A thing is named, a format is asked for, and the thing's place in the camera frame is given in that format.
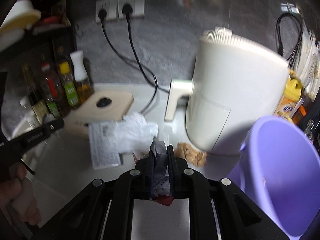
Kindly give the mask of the person's left hand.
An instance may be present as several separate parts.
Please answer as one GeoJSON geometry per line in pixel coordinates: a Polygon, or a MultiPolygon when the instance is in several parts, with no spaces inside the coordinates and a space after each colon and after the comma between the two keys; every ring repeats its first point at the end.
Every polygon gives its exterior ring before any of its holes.
{"type": "MultiPolygon", "coordinates": [[[[21,181],[27,174],[27,169],[21,163],[16,163],[10,169],[14,172],[13,178],[1,183],[1,209],[20,195],[22,191],[21,181]]],[[[22,222],[27,222],[30,225],[36,225],[41,221],[35,197],[32,198],[25,213],[19,214],[18,217],[22,222]]]]}

